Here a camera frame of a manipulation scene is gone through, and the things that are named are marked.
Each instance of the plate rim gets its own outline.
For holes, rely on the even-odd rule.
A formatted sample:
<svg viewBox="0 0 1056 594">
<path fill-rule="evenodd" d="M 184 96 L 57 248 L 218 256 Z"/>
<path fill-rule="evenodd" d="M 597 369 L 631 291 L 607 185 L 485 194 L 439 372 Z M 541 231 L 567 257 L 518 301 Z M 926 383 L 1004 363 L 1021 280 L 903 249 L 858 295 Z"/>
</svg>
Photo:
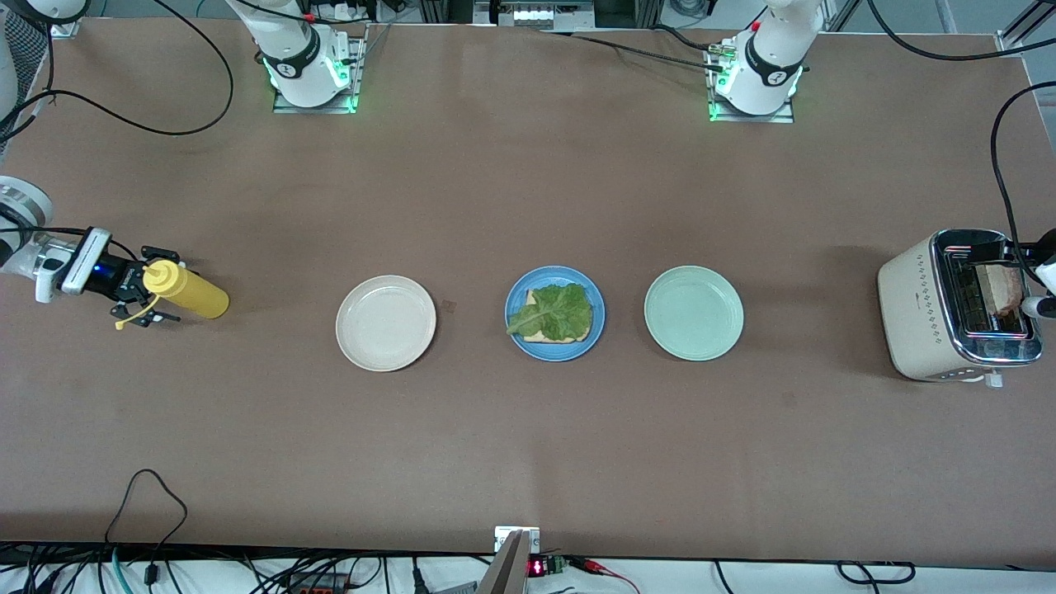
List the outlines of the plate rim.
<svg viewBox="0 0 1056 594">
<path fill-rule="evenodd" d="M 341 319 L 342 319 L 342 314 L 347 309 L 346 305 L 348 305 L 348 299 L 352 298 L 353 294 L 355 294 L 356 291 L 359 291 L 360 287 L 362 287 L 363 285 L 366 285 L 369 283 L 376 282 L 376 281 L 384 281 L 384 280 L 391 280 L 391 281 L 397 281 L 397 282 L 408 283 L 410 286 L 404 285 L 404 286 L 401 286 L 401 289 L 408 289 L 409 291 L 412 291 L 412 292 L 420 292 L 420 295 L 418 295 L 418 296 L 419 297 L 425 296 L 425 298 L 429 301 L 429 303 L 432 307 L 429 308 L 429 329 L 428 329 L 428 331 L 426 333 L 427 334 L 427 338 L 423 341 L 425 346 L 421 349 L 421 351 L 418 352 L 416 355 L 414 355 L 414 357 L 412 357 L 411 360 L 409 360 L 409 361 L 407 361 L 404 364 L 401 364 L 398 367 L 374 368 L 374 367 L 367 367 L 366 365 L 363 365 L 362 363 L 356 360 L 355 358 L 352 357 L 352 355 L 348 354 L 348 351 L 345 349 L 345 345 L 341 340 Z M 397 285 L 395 283 L 391 282 L 389 284 L 389 286 L 397 286 Z M 437 317 L 436 316 L 436 301 L 433 300 L 433 296 L 429 294 L 429 291 L 425 286 L 422 286 L 422 284 L 420 282 L 414 280 L 413 278 L 401 276 L 401 275 L 378 275 L 378 276 L 375 276 L 375 277 L 371 277 L 371 278 L 369 278 L 369 279 L 360 282 L 356 286 L 354 286 L 352 289 L 352 291 L 350 291 L 347 293 L 347 295 L 344 296 L 344 299 L 341 300 L 341 304 L 338 307 L 338 310 L 337 310 L 337 316 L 334 319 L 334 335 L 337 338 L 337 346 L 338 346 L 338 349 L 341 351 L 341 354 L 344 355 L 344 357 L 346 359 L 348 359 L 350 361 L 352 361 L 356 367 L 358 367 L 360 369 L 364 369 L 366 371 L 374 371 L 374 372 L 378 372 L 378 373 L 386 373 L 386 372 L 391 372 L 391 371 L 399 371 L 400 369 L 409 367 L 411 364 L 413 364 L 414 361 L 416 361 L 419 358 L 421 358 L 421 355 L 423 355 L 426 353 L 426 351 L 429 350 L 429 346 L 433 344 L 433 338 L 436 335 L 436 317 Z"/>
<path fill-rule="evenodd" d="M 526 278 L 528 278 L 528 277 L 530 277 L 530 276 L 532 276 L 532 275 L 534 275 L 534 274 L 536 274 L 536 273 L 539 273 L 541 271 L 546 271 L 548 268 L 552 268 L 554 271 L 571 271 L 572 273 L 576 273 L 576 274 L 582 276 L 583 278 L 587 279 L 587 281 L 593 286 L 593 290 L 598 293 L 598 298 L 601 301 L 600 307 L 601 307 L 601 313 L 602 313 L 601 324 L 600 324 L 601 329 L 598 331 L 598 336 L 593 340 L 591 340 L 589 342 L 589 345 L 586 347 L 586 349 L 583 350 L 582 353 L 579 353 L 579 354 L 574 354 L 573 353 L 570 356 L 562 356 L 561 358 L 545 358 L 545 357 L 539 356 L 535 353 L 532 353 L 531 351 L 529 351 L 528 348 L 525 347 L 524 344 L 522 344 L 524 341 L 524 338 L 522 338 L 521 340 L 517 340 L 517 337 L 514 336 L 514 335 L 512 335 L 512 334 L 507 334 L 507 336 L 509 336 L 510 339 L 513 340 L 513 344 L 516 345 L 517 348 L 521 349 L 522 352 L 524 352 L 526 355 L 528 355 L 528 356 L 530 356 L 530 357 L 532 357 L 532 358 L 534 358 L 536 360 L 541 360 L 543 363 L 568 363 L 570 360 L 578 359 L 579 357 L 582 357 L 583 355 L 585 355 L 588 352 L 590 352 L 590 350 L 593 349 L 595 345 L 597 345 L 598 341 L 601 340 L 601 335 L 602 335 L 602 333 L 605 330 L 605 321 L 606 321 L 606 317 L 607 317 L 606 316 L 606 312 L 605 312 L 605 296 L 602 294 L 601 287 L 598 286 L 598 283 L 595 282 L 595 280 L 592 278 L 590 278 L 585 273 L 583 273 L 583 271 L 580 271 L 578 268 L 573 268 L 572 266 L 566 266 L 564 264 L 545 264 L 545 265 L 542 265 L 542 266 L 538 266 L 535 268 L 532 268 L 532 270 L 528 271 L 527 273 L 521 275 L 521 277 L 516 281 L 514 281 L 514 283 L 510 286 L 510 291 L 506 295 L 506 301 L 503 303 L 503 329 L 504 329 L 504 332 L 505 332 L 505 329 L 506 329 L 507 324 L 509 323 L 509 314 L 506 313 L 506 305 L 510 302 L 510 299 L 512 299 L 514 297 L 513 290 L 516 289 L 517 285 L 521 284 Z M 566 279 L 566 280 L 568 280 L 569 282 L 576 282 L 572 279 Z M 561 346 L 566 346 L 566 345 L 552 345 L 552 346 L 561 347 Z"/>
<path fill-rule="evenodd" d="M 649 308 L 649 296 L 654 295 L 654 290 L 656 289 L 657 283 L 659 283 L 665 276 L 674 275 L 677 272 L 683 271 L 683 270 L 704 271 L 706 273 L 711 273 L 711 274 L 717 276 L 718 278 L 722 279 L 730 286 L 730 290 L 733 292 L 733 297 L 736 299 L 736 309 L 735 309 L 735 311 L 739 312 L 739 318 L 740 318 L 740 321 L 737 324 L 737 332 L 733 336 L 733 340 L 731 341 L 730 346 L 727 347 L 725 349 L 723 349 L 720 353 L 718 353 L 716 355 L 704 357 L 704 358 L 691 358 L 691 357 L 685 357 L 683 355 L 675 353 L 675 352 L 673 352 L 671 349 L 668 349 L 663 342 L 661 342 L 657 338 L 656 331 L 653 329 L 653 324 L 649 323 L 649 315 L 648 315 L 648 311 L 649 311 L 649 309 L 648 309 Z M 645 328 L 649 331 L 649 336 L 653 338 L 653 341 L 656 342 L 658 347 L 660 347 L 661 349 L 663 349 L 665 352 L 667 352 L 672 356 L 678 357 L 678 358 L 680 358 L 682 360 L 687 360 L 687 361 L 693 361 L 693 363 L 702 363 L 702 361 L 714 360 L 714 359 L 717 359 L 717 358 L 721 357 L 722 355 L 729 353 L 731 350 L 733 350 L 733 348 L 735 346 L 737 346 L 737 342 L 740 341 L 741 334 L 743 334 L 743 332 L 744 332 L 744 302 L 741 300 L 740 293 L 737 292 L 737 287 L 734 286 L 732 282 L 730 282 L 730 279 L 728 279 L 727 277 L 722 276 L 722 274 L 719 273 L 718 271 L 709 268 L 708 266 L 701 266 L 701 265 L 698 265 L 698 264 L 681 264 L 681 265 L 678 265 L 678 266 L 674 266 L 674 267 L 667 268 L 666 271 L 660 273 L 660 275 L 658 275 L 657 278 L 655 278 L 653 280 L 653 282 L 649 284 L 649 289 L 645 292 L 645 299 L 644 299 L 644 301 L 642 303 L 642 316 L 645 318 Z"/>
</svg>

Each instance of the black cable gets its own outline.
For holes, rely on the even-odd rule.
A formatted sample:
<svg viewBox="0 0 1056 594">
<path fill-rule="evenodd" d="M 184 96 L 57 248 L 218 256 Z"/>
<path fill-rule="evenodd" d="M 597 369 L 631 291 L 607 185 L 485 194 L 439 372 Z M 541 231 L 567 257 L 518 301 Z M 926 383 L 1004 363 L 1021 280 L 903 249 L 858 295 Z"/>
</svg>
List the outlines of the black cable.
<svg viewBox="0 0 1056 594">
<path fill-rule="evenodd" d="M 1008 108 L 1016 103 L 1016 99 L 1039 89 L 1048 89 L 1050 87 L 1056 87 L 1056 80 L 1031 85 L 1030 87 L 1017 92 L 1012 97 L 1008 97 L 1008 100 L 1006 100 L 997 112 L 997 117 L 994 118 L 994 127 L 991 129 L 991 164 L 994 167 L 994 178 L 997 180 L 997 188 L 1001 192 L 1001 200 L 1004 201 L 1004 212 L 1008 218 L 1008 235 L 1012 238 L 1012 246 L 1015 250 L 1016 261 L 1019 263 L 1019 267 L 1023 271 L 1023 274 L 1034 279 L 1034 282 L 1037 282 L 1041 286 L 1045 286 L 1045 284 L 1041 282 L 1038 275 L 1026 265 L 1026 261 L 1023 259 L 1023 250 L 1019 244 L 1019 229 L 1016 228 L 1016 216 L 1012 210 L 1012 199 L 1008 198 L 1008 188 L 1004 185 L 1004 175 L 1001 174 L 1001 164 L 998 161 L 997 134 L 1001 129 L 1001 122 L 1004 119 L 1005 112 L 1007 112 Z"/>
<path fill-rule="evenodd" d="M 95 577 L 99 581 L 99 594 L 107 594 L 107 586 L 102 583 L 102 562 L 107 558 L 107 546 L 99 546 L 99 556 L 95 560 Z"/>
<path fill-rule="evenodd" d="M 762 18 L 762 15 L 767 14 L 767 10 L 768 10 L 768 8 L 770 8 L 770 6 L 763 6 L 763 7 L 762 7 L 762 10 L 761 10 L 761 11 L 759 11 L 759 14 L 758 14 L 758 15 L 755 15 L 755 18 L 754 18 L 754 19 L 752 19 L 752 20 L 748 21 L 748 24 L 746 24 L 746 25 L 744 25 L 744 29 L 748 29 L 748 27 L 752 26 L 752 24 L 753 24 L 753 23 L 754 23 L 755 21 L 757 21 L 757 20 L 759 20 L 760 18 Z"/>
<path fill-rule="evenodd" d="M 840 577 L 844 578 L 844 580 L 850 583 L 853 583 L 855 586 L 871 587 L 873 594 L 880 594 L 881 586 L 901 586 L 903 583 L 909 583 L 910 581 L 913 580 L 913 578 L 917 577 L 917 565 L 912 563 L 886 563 L 886 564 L 894 568 L 906 568 L 909 570 L 909 573 L 905 577 L 899 577 L 893 579 L 878 579 L 873 577 L 872 573 L 869 572 L 869 570 L 865 567 L 865 564 L 859 561 L 836 561 L 836 572 L 840 573 Z M 859 571 L 862 572 L 862 575 L 865 576 L 865 579 L 854 578 L 847 575 L 847 572 L 844 571 L 844 565 L 854 565 L 855 568 L 859 569 Z"/>
<path fill-rule="evenodd" d="M 333 554 L 335 554 L 334 551 L 326 550 L 322 553 L 322 555 L 315 555 L 313 557 L 298 559 L 297 562 L 295 562 L 291 567 L 281 572 L 278 572 L 271 577 L 263 580 L 263 584 L 260 584 L 257 588 L 250 590 L 249 594 L 257 594 L 258 592 L 267 593 L 268 591 L 267 588 L 269 588 L 271 584 L 283 586 L 282 580 L 286 577 L 293 576 L 295 573 L 319 571 L 320 569 L 322 569 L 323 565 L 319 568 L 313 568 L 312 565 L 320 561 L 324 561 L 327 557 L 329 557 Z"/>
<path fill-rule="evenodd" d="M 81 561 L 79 565 L 77 565 L 77 571 L 73 572 L 73 576 L 70 577 L 70 581 L 67 582 L 64 587 L 62 587 L 62 590 L 59 591 L 59 594 L 69 594 L 73 592 L 74 584 L 77 583 L 77 578 L 80 576 L 80 572 L 84 571 L 84 568 L 88 567 L 90 560 L 91 557 L 84 557 L 84 560 Z"/>
<path fill-rule="evenodd" d="M 24 233 L 44 231 L 44 233 L 62 234 L 62 235 L 75 235 L 75 236 L 82 236 L 86 233 L 88 233 L 88 229 L 81 229 L 81 228 L 78 228 L 78 227 L 26 227 L 26 226 L 19 226 L 17 230 L 20 231 L 20 233 L 23 233 L 23 234 Z M 136 261 L 139 260 L 139 257 L 136 256 L 134 252 L 132 252 L 131 249 L 129 249 L 129 247 L 127 245 L 125 245 L 124 243 L 115 240 L 113 237 L 110 238 L 110 243 L 113 243 L 117 247 L 121 248 L 121 250 L 124 250 L 126 254 L 129 255 L 130 258 L 132 258 L 133 262 L 136 262 Z"/>
<path fill-rule="evenodd" d="M 590 41 L 591 43 L 600 43 L 602 45 L 607 45 L 616 50 L 622 50 L 624 52 L 630 52 L 633 54 L 638 54 L 641 56 L 646 56 L 657 60 L 664 60 L 673 63 L 680 63 L 684 66 L 692 66 L 694 68 L 702 68 L 704 70 L 711 70 L 714 72 L 721 72 L 722 68 L 718 64 L 709 64 L 704 62 L 695 62 L 693 60 L 683 60 L 682 58 L 676 58 L 673 56 L 665 56 L 663 54 L 655 54 L 653 52 L 646 52 L 645 50 L 639 50 L 638 48 L 630 48 L 628 45 L 623 45 L 620 43 L 614 43 L 611 41 L 605 41 L 604 39 L 595 39 L 593 37 L 573 37 L 573 39 L 582 39 L 584 41 Z"/>
<path fill-rule="evenodd" d="M 202 30 L 200 30 L 197 26 L 195 26 L 194 23 L 192 23 L 191 21 L 187 20 L 187 18 L 185 18 L 183 15 L 181 15 L 180 13 L 177 13 L 176 11 L 174 11 L 171 6 L 169 6 L 168 4 L 166 4 L 164 2 L 164 0 L 153 0 L 153 1 L 156 4 L 158 4 L 159 6 L 162 6 L 163 8 L 165 8 L 166 11 L 168 11 L 174 17 L 176 17 L 181 21 L 183 21 L 184 24 L 186 24 L 187 26 L 191 27 L 191 30 L 193 30 L 194 33 L 196 33 L 199 35 L 199 37 L 201 37 L 202 39 L 204 39 L 205 42 L 209 44 L 209 47 L 212 49 L 212 51 L 215 52 L 216 56 L 220 57 L 220 61 L 223 62 L 224 70 L 227 72 L 227 86 L 228 86 L 227 101 L 224 104 L 224 109 L 221 110 L 220 114 L 216 115 L 216 117 L 213 117 L 208 124 L 205 124 L 203 126 L 199 126 L 197 128 L 192 128 L 190 130 L 176 130 L 176 131 L 161 130 L 161 129 L 153 128 L 153 127 L 150 127 L 150 126 L 147 126 L 147 125 L 144 125 L 144 124 L 139 124 L 138 122 L 134 122 L 132 119 L 129 119 L 128 117 L 125 117 L 124 115 L 121 115 L 121 114 L 113 111 L 112 109 L 103 106 L 102 104 L 99 104 L 98 101 L 96 101 L 94 99 L 86 97 L 84 95 L 81 95 L 80 93 L 77 93 L 77 92 L 74 92 L 74 91 L 67 91 L 64 89 L 46 89 L 44 91 L 41 91 L 40 93 L 37 93 L 36 95 L 33 95 L 32 97 L 30 97 L 29 99 L 26 99 L 26 100 L 18 104 L 17 106 L 15 106 L 15 108 L 12 109 L 11 112 L 6 116 L 4 116 L 3 119 L 0 119 L 0 129 L 3 129 L 5 127 L 7 127 L 14 119 L 18 118 L 18 115 L 20 113 L 22 113 L 22 111 L 24 111 L 30 106 L 36 104 L 37 101 L 39 101 L 39 100 L 41 100 L 43 98 L 46 98 L 46 97 L 56 97 L 56 96 L 60 96 L 60 95 L 61 96 L 73 97 L 75 99 L 80 99 L 81 101 L 83 101 L 83 103 L 86 103 L 86 104 L 94 107 L 95 109 L 98 109 L 99 111 L 106 113 L 107 115 L 110 115 L 111 117 L 114 117 L 116 119 L 119 119 L 119 120 L 124 122 L 125 124 L 128 124 L 129 126 L 132 126 L 134 128 L 138 128 L 138 129 L 147 131 L 147 132 L 152 132 L 154 134 L 162 134 L 162 135 L 165 135 L 165 136 L 188 136 L 190 134 L 196 134 L 196 133 L 202 132 L 204 130 L 208 130 L 209 128 L 212 128 L 213 126 L 215 126 L 216 123 L 219 123 L 221 119 L 223 119 L 223 117 L 225 115 L 227 115 L 227 111 L 231 108 L 231 101 L 234 100 L 234 75 L 231 73 L 231 64 L 229 64 L 227 62 L 227 57 L 225 57 L 224 53 L 220 51 L 220 48 L 218 48 L 216 44 L 213 43 L 212 39 L 210 39 L 208 35 L 206 35 L 205 33 L 203 33 Z M 18 134 L 18 133 L 22 132 L 23 130 L 25 130 L 29 127 L 30 122 L 32 122 L 32 120 L 33 120 L 33 117 L 29 118 L 26 120 L 26 123 L 23 124 L 22 126 L 20 126 L 17 130 L 13 130 L 12 132 L 8 132 L 7 134 L 4 134 L 3 136 L 0 136 L 0 144 L 3 144 L 5 142 L 10 141 L 11 138 L 15 137 L 16 134 Z"/>
<path fill-rule="evenodd" d="M 426 578 L 421 575 L 421 568 L 418 567 L 418 557 L 411 556 L 411 577 L 414 579 L 414 594 L 431 594 L 426 586 Z"/>
<path fill-rule="evenodd" d="M 242 556 L 245 557 L 246 564 L 249 565 L 249 571 L 253 572 L 253 577 L 257 578 L 257 586 L 260 586 L 262 583 L 261 573 L 257 571 L 257 565 L 253 564 L 253 560 L 249 558 L 249 555 L 246 555 L 245 551 L 242 552 Z"/>
<path fill-rule="evenodd" d="M 162 553 L 162 560 L 165 562 L 165 570 L 169 574 L 169 580 L 172 581 L 172 587 L 176 590 L 176 594 L 184 594 L 184 590 L 180 588 L 180 580 L 176 579 L 176 574 L 172 572 L 172 563 L 169 562 L 169 556 Z"/>
<path fill-rule="evenodd" d="M 722 582 L 722 588 L 725 589 L 727 594 L 733 594 L 733 589 L 730 588 L 730 584 L 725 580 L 725 574 L 722 573 L 722 565 L 721 565 L 721 563 L 719 563 L 718 559 L 716 559 L 715 561 L 712 561 L 712 562 L 715 563 L 715 571 L 718 572 L 718 574 L 719 574 L 719 581 Z"/>
<path fill-rule="evenodd" d="M 48 82 L 44 89 L 51 89 L 55 83 L 55 36 L 50 25 L 44 25 L 44 37 L 48 38 Z"/>
<path fill-rule="evenodd" d="M 382 565 L 382 561 L 381 560 L 382 560 L 382 558 L 383 557 L 378 557 L 378 568 L 376 570 L 374 570 L 374 573 L 371 574 L 371 577 L 366 578 L 366 581 L 364 581 L 362 583 L 353 583 L 352 582 L 352 570 L 356 568 L 356 563 L 353 562 L 352 563 L 352 568 L 348 569 L 348 590 L 357 590 L 357 589 L 363 588 L 364 586 L 366 586 L 366 584 L 371 583 L 372 581 L 374 581 L 374 579 L 378 577 L 378 574 L 381 573 L 381 565 Z"/>
<path fill-rule="evenodd" d="M 165 545 L 166 541 L 168 541 L 169 538 L 173 534 L 175 534 L 181 526 L 184 525 L 184 522 L 187 521 L 187 504 L 184 503 L 183 499 L 180 499 L 178 495 L 172 493 L 172 489 L 169 488 L 169 485 L 165 483 L 165 479 L 163 479 L 162 476 L 158 475 L 157 471 L 154 470 L 153 468 L 140 468 L 136 470 L 134 475 L 132 475 L 131 479 L 129 479 L 129 484 L 127 487 L 125 487 L 125 497 L 121 498 L 121 504 L 117 508 L 117 513 L 114 514 L 114 518 L 110 520 L 110 525 L 107 526 L 107 532 L 103 533 L 102 535 L 102 541 L 106 544 L 113 544 L 113 542 L 110 540 L 110 532 L 114 530 L 114 526 L 117 524 L 117 520 L 121 518 L 121 513 L 125 512 L 125 506 L 128 505 L 129 502 L 129 496 L 132 494 L 132 486 L 135 484 L 135 480 L 139 477 L 139 475 L 143 474 L 147 474 L 154 477 L 154 479 L 157 481 L 157 484 L 161 485 L 162 489 L 166 493 L 166 495 L 172 498 L 172 500 L 175 501 L 176 504 L 180 505 L 180 508 L 183 511 L 183 516 L 180 518 L 180 521 L 176 522 L 176 525 L 173 526 L 173 528 L 170 530 L 169 533 L 166 534 L 165 537 L 162 540 L 159 540 L 156 545 L 154 545 L 154 551 L 151 553 L 150 557 L 151 563 L 153 563 L 154 555 L 162 549 L 162 546 Z"/>
<path fill-rule="evenodd" d="M 894 33 L 891 30 L 891 27 L 887 24 L 887 21 L 884 20 L 884 17 L 880 16 L 880 11 L 876 10 L 875 1 L 874 0 L 865 0 L 865 1 L 869 4 L 869 10 L 872 12 L 872 16 L 876 19 L 876 22 L 880 24 L 880 29 L 884 30 L 884 33 L 886 33 L 887 36 L 890 37 L 892 41 L 894 41 L 899 45 L 902 45 L 906 50 L 909 50 L 910 52 L 917 54 L 918 56 L 924 56 L 925 58 L 931 58 L 932 60 L 944 60 L 954 62 L 985 60 L 989 58 L 1000 58 L 1002 56 L 1012 56 L 1015 54 L 1019 54 L 1021 52 L 1029 52 L 1031 50 L 1037 50 L 1038 48 L 1044 48 L 1046 45 L 1052 45 L 1053 43 L 1056 43 L 1056 37 L 1054 37 L 1052 39 L 1045 39 L 1044 41 L 1038 41 L 1036 43 L 1027 43 L 1026 45 L 1022 45 L 1020 48 L 1001 50 L 999 52 L 987 52 L 985 54 L 967 54 L 963 56 L 937 54 L 935 52 L 928 52 L 927 50 L 922 50 L 916 45 L 911 45 L 905 39 L 899 37 L 899 35 Z"/>
<path fill-rule="evenodd" d="M 133 262 L 139 261 L 139 257 L 136 256 L 134 252 L 132 252 L 131 249 L 129 249 L 128 246 L 126 246 L 124 243 L 121 243 L 121 242 L 119 242 L 119 241 L 117 241 L 116 239 L 113 239 L 113 238 L 110 239 L 110 243 L 113 243 L 117 247 L 120 247 L 122 250 L 125 250 L 125 253 L 129 255 L 129 258 L 132 258 Z"/>
<path fill-rule="evenodd" d="M 30 584 L 35 583 L 36 571 L 33 565 L 33 558 L 37 556 L 37 545 L 30 550 L 30 556 L 25 560 L 25 581 L 22 583 L 22 593 L 30 592 Z"/>
<path fill-rule="evenodd" d="M 678 39 L 678 41 L 683 45 L 689 45 L 690 48 L 693 48 L 694 50 L 699 50 L 701 52 L 708 51 L 708 45 L 709 45 L 708 43 L 696 43 L 694 41 L 691 41 L 686 36 L 682 35 L 677 29 L 673 26 L 667 26 L 662 23 L 657 23 L 653 26 L 653 29 L 657 31 L 665 31 L 674 35 L 675 39 Z"/>
</svg>

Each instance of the plate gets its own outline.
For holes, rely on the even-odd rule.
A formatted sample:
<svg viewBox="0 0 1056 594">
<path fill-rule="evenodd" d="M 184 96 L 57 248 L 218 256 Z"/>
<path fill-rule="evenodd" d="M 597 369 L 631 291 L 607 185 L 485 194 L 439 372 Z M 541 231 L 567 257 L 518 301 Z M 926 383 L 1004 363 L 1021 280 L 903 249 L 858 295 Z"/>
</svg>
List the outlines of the plate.
<svg viewBox="0 0 1056 594">
<path fill-rule="evenodd" d="M 337 312 L 337 344 L 367 371 L 396 371 L 426 352 L 436 332 L 436 307 L 417 282 L 401 276 L 364 281 Z"/>
<path fill-rule="evenodd" d="M 571 283 L 582 285 L 586 291 L 587 301 L 593 315 L 590 333 L 583 340 L 567 345 L 526 342 L 520 334 L 511 335 L 510 338 L 513 338 L 513 342 L 522 351 L 541 360 L 560 363 L 583 355 L 601 338 L 601 331 L 605 327 L 605 301 L 601 298 L 601 291 L 598 291 L 598 285 L 585 274 L 568 266 L 543 266 L 521 277 L 506 298 L 506 326 L 510 323 L 510 317 L 524 307 L 529 289 L 543 289 L 551 284 L 564 286 Z"/>
<path fill-rule="evenodd" d="M 645 294 L 645 326 L 663 350 L 686 360 L 722 356 L 740 338 L 744 308 L 730 281 L 701 266 L 678 266 Z"/>
</svg>

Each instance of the white floor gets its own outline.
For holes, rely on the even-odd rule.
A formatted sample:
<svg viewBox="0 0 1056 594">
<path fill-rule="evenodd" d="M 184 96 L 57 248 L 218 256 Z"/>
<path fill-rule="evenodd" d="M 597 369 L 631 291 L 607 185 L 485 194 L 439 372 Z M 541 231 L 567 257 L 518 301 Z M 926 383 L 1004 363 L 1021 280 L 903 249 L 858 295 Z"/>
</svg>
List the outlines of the white floor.
<svg viewBox="0 0 1056 594">
<path fill-rule="evenodd" d="M 715 564 L 709 561 L 663 561 L 600 559 L 608 569 L 635 581 L 642 594 L 723 594 Z M 338 567 L 347 571 L 351 561 Z M 477 560 L 459 557 L 428 557 L 418 561 L 430 591 L 438 592 L 467 582 L 477 581 L 487 567 Z M 258 561 L 258 570 L 270 574 L 290 565 L 290 561 Z M 122 573 L 133 594 L 147 594 L 143 586 L 146 563 L 131 563 Z M 356 567 L 353 581 L 369 578 L 378 567 L 375 559 L 363 559 Z M 103 565 L 103 582 L 109 594 L 121 594 L 109 563 Z M 175 594 L 172 582 L 161 567 L 162 577 L 154 586 L 154 594 Z M 736 594 L 871 594 L 868 587 L 844 581 L 833 565 L 821 563 L 722 563 L 730 587 Z M 876 578 L 905 575 L 906 570 L 871 568 Z M 257 587 L 256 577 L 243 565 L 233 561 L 175 561 L 173 572 L 184 594 L 249 594 Z M 854 575 L 853 569 L 848 573 Z M 0 574 L 0 592 L 21 591 L 24 570 Z M 412 594 L 411 560 L 389 560 L 389 580 L 392 594 Z M 57 593 L 67 583 L 60 577 Z M 528 580 L 529 594 L 551 594 L 572 588 L 565 594 L 635 594 L 626 583 L 608 577 L 587 575 L 567 569 L 564 573 Z M 1056 573 L 1022 572 L 1011 570 L 954 570 L 918 569 L 917 577 L 903 586 L 881 586 L 882 594 L 983 594 L 1056 593 Z M 72 594 L 98 594 L 95 568 L 81 573 Z M 360 594 L 385 594 L 383 576 L 379 575 L 367 586 L 358 589 Z"/>
</svg>

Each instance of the light green plate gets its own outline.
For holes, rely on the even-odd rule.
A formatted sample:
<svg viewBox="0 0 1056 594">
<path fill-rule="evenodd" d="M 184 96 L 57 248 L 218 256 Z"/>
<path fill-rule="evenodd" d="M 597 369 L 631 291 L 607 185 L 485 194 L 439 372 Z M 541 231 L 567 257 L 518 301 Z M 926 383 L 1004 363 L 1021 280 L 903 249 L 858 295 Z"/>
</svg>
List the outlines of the light green plate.
<svg viewBox="0 0 1056 594">
<path fill-rule="evenodd" d="M 645 294 L 645 326 L 657 345 L 676 357 L 710 360 L 737 344 L 744 308 L 722 275 L 678 266 L 657 277 Z"/>
</svg>

